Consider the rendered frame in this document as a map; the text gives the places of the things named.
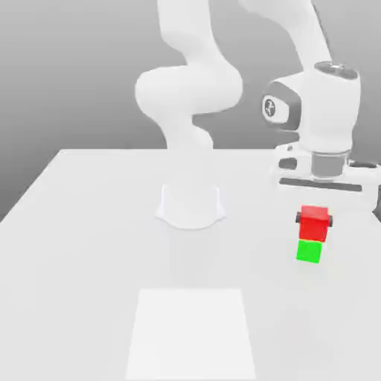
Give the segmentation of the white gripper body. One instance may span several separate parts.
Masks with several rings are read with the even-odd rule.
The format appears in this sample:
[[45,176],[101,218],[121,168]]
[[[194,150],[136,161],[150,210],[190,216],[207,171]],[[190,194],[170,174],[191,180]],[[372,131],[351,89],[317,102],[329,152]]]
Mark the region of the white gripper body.
[[376,205],[376,175],[364,171],[335,179],[314,179],[276,172],[273,186],[277,198],[291,207],[370,208]]

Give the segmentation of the small green cube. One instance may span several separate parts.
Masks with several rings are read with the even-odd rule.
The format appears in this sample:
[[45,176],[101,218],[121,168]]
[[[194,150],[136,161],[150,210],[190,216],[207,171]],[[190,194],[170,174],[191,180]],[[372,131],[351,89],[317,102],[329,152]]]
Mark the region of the small green cube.
[[321,251],[322,242],[313,240],[299,240],[296,259],[309,263],[319,263]]

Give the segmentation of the small red cube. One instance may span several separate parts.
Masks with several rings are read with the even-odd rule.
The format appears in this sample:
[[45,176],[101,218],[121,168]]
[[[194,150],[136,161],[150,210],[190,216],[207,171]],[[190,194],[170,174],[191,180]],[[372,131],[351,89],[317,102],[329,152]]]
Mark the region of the small red cube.
[[324,242],[327,238],[327,208],[313,205],[301,206],[299,238]]

